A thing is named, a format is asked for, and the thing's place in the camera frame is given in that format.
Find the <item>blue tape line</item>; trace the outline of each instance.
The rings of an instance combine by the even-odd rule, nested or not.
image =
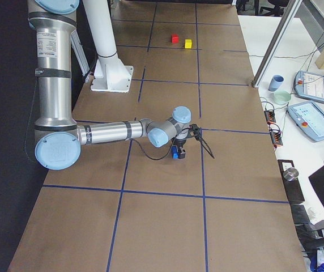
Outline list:
[[[289,204],[288,201],[281,200],[267,200],[267,199],[255,199],[255,198],[239,198],[239,197],[214,197],[211,195],[205,196],[207,199],[220,199],[220,200],[234,200],[234,201],[248,201],[248,202],[264,202],[264,203],[277,203],[277,204]]]
[[[127,19],[112,19],[112,21],[117,21],[117,22],[142,22],[142,23],[153,23],[153,21],[149,20],[127,20]]]
[[[132,81],[141,81],[141,79],[132,79]],[[222,86],[249,86],[248,84],[237,84],[237,83],[208,83],[208,82],[188,82],[188,81],[157,80],[157,79],[144,79],[143,81],[185,83],[185,84],[203,84],[203,85],[222,85]]]
[[[143,74],[142,74],[142,81],[140,83],[140,88],[139,88],[139,95],[138,95],[138,102],[140,102],[140,97],[142,95],[142,88],[143,88],[143,82],[144,82],[144,74],[146,73],[146,67],[143,69]]]
[[[165,21],[150,21],[150,20],[127,20],[127,19],[112,19],[112,21],[119,22],[141,22],[141,23],[168,23],[168,24],[195,24],[189,22],[165,22]],[[215,25],[215,26],[240,26],[239,24],[219,24],[219,23],[197,23],[197,24],[206,24],[206,25]]]
[[[106,272],[109,272],[110,263],[112,261],[114,241],[116,239],[116,232],[117,232],[117,227],[118,227],[119,214],[121,212],[122,198],[123,198],[123,190],[124,190],[124,185],[125,185],[125,182],[126,182],[126,176],[127,176],[127,170],[128,170],[128,165],[129,165],[129,159],[130,159],[131,149],[132,149],[132,141],[130,141],[129,148],[128,148],[126,167],[124,169],[124,176],[123,176],[123,183],[122,183],[122,188],[121,188],[121,195],[119,197],[119,202],[118,202],[118,209],[117,209],[116,221],[114,222],[113,236],[112,236],[112,242],[110,243],[110,250],[109,250],[108,264],[106,266]]]
[[[184,49],[183,47],[177,48],[177,47],[163,47],[163,46],[143,46],[143,45],[116,45],[120,47],[136,47],[136,48],[156,48],[156,49]],[[190,50],[202,50],[202,49],[196,49],[196,48],[191,48]]]
[[[125,193],[131,194],[152,194],[156,196],[169,196],[169,197],[193,197],[193,198],[203,198],[202,195],[196,194],[176,194],[176,193],[160,193],[160,192],[147,192],[147,191],[134,191],[134,190],[124,190]]]
[[[219,24],[219,23],[198,23],[202,25],[212,25],[212,26],[230,26],[230,27],[239,27],[239,24]]]
[[[205,84],[205,85],[228,85],[228,86],[249,86],[249,84],[240,84],[240,83],[213,83],[213,82],[200,82],[200,84]]]
[[[156,23],[164,23],[164,24],[195,24],[189,22],[165,22],[165,21],[156,21]]]
[[[51,184],[44,184],[42,187],[46,187],[46,188],[62,188],[62,189],[77,189],[77,190],[91,190],[91,191],[106,191],[106,192],[117,192],[117,193],[120,192],[120,190],[118,190],[118,189],[81,187],[81,186],[66,186],[66,185],[51,185]]]
[[[205,191],[205,171],[204,171],[204,159],[203,159],[203,148],[201,149],[201,174],[202,174],[202,204],[203,204],[203,232],[204,232],[204,243],[205,243],[205,270],[208,272],[208,243],[207,243],[207,219],[206,219],[206,191]]]
[[[155,6],[155,13],[153,14],[153,21],[152,21],[152,26],[151,26],[150,40],[148,41],[148,48],[147,48],[147,52],[150,51],[151,40],[152,40],[152,32],[153,32],[153,26],[154,26],[154,24],[155,24],[155,18],[156,18],[156,12],[157,12],[157,5],[158,5],[158,2],[156,2],[156,6]]]
[[[107,188],[94,188],[94,187],[82,187],[82,186],[68,186],[68,185],[51,185],[44,184],[42,187],[46,188],[61,188],[61,189],[72,189],[72,190],[91,190],[91,191],[107,191],[120,193],[122,190],[119,189],[107,189]],[[168,197],[193,197],[193,198],[207,198],[207,199],[220,199],[220,200],[235,200],[235,201],[249,201],[249,202],[266,202],[266,203],[283,203],[289,204],[288,201],[278,200],[266,200],[266,199],[254,199],[254,198],[238,198],[238,197],[219,197],[212,195],[197,195],[197,194],[176,194],[176,193],[160,193],[160,192],[147,192],[147,191],[134,191],[134,190],[123,190],[123,193],[130,194],[151,194],[156,196],[168,196]]]
[[[149,81],[149,82],[165,82],[165,83],[198,84],[198,82],[172,81],[172,80],[156,80],[156,79],[144,79],[143,81]]]
[[[251,134],[270,135],[269,132],[260,132],[260,131],[231,130],[231,129],[205,129],[205,128],[201,128],[201,129],[206,130],[206,131],[224,131],[224,132],[235,132],[235,133],[251,133]]]
[[[198,108],[199,108],[199,118],[202,116],[201,107],[201,89],[200,89],[200,58],[198,54],[198,25],[197,25],[197,4],[195,3],[195,25],[196,25],[196,48],[197,48],[197,81],[198,81]]]

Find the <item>robotic arm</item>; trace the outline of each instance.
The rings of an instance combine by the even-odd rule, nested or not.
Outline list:
[[[148,137],[155,147],[171,139],[185,141],[189,136],[191,111],[179,106],[172,117],[164,122],[150,119],[78,126],[76,136],[68,131],[57,131],[42,137],[35,148],[36,159],[46,168],[65,169],[73,165],[80,155],[80,145],[108,143]]]
[[[79,0],[28,0],[29,23],[36,30],[40,118],[35,122],[36,159],[49,169],[65,169],[80,155],[80,145],[148,137],[155,147],[173,139],[173,155],[184,157],[187,138],[201,142],[198,127],[189,125],[191,111],[174,109],[164,122],[149,119],[78,126],[71,116],[71,34],[76,30]],[[84,0],[98,54],[95,91],[129,90],[133,67],[118,58],[106,0]]]

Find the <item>metal cylinder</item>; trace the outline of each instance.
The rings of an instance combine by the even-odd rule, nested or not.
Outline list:
[[[296,168],[294,167],[290,167],[287,170],[285,170],[283,172],[283,177],[287,180],[287,181],[293,181],[296,180],[298,178],[299,172]]]
[[[70,35],[76,29],[75,12],[61,16],[46,12],[34,1],[28,4],[29,22],[35,27],[37,37],[40,118],[35,122],[35,129],[75,130],[76,122],[71,116],[70,59]]]
[[[81,145],[134,139],[144,135],[145,130],[140,121],[78,126]]]

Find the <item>table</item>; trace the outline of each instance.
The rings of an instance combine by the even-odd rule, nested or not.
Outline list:
[[[274,34],[280,18],[239,16],[246,47],[250,55],[250,62],[254,73],[257,71],[262,58],[253,55],[263,56],[268,44]],[[307,33],[299,18],[294,18],[289,29],[285,33],[281,44],[278,47],[276,56],[301,56],[309,54],[315,48],[315,44]],[[314,61],[319,56],[316,52],[311,62],[309,71],[324,75]],[[274,58],[267,74],[263,78],[258,91],[261,97],[273,102],[272,93],[268,91],[268,85],[274,74],[281,74],[284,77],[282,90],[290,92],[295,74],[299,70],[306,70],[308,63],[303,65],[306,57],[297,59]],[[306,101],[293,95],[290,105]],[[324,110],[324,104],[317,103]],[[324,141],[312,142],[296,126],[294,121],[285,114],[285,108],[276,111],[278,125],[283,129],[283,147],[278,147],[275,152],[277,159],[293,160],[299,170],[299,182],[305,197],[304,206],[312,223],[324,220],[324,207],[316,196],[308,177],[324,165]]]

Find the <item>office chair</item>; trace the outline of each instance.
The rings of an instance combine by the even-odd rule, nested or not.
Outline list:
[[[288,5],[289,0],[268,0],[268,2],[274,5],[274,7],[261,7],[260,13],[262,13],[263,10],[267,10],[269,12],[262,14],[263,16],[274,15],[275,17],[279,17],[283,15],[284,7]]]
[[[240,11],[240,10],[245,11],[245,5],[246,5],[246,3],[248,3],[248,1],[249,0],[239,0],[239,1],[237,1],[237,3],[236,3],[237,11]]]

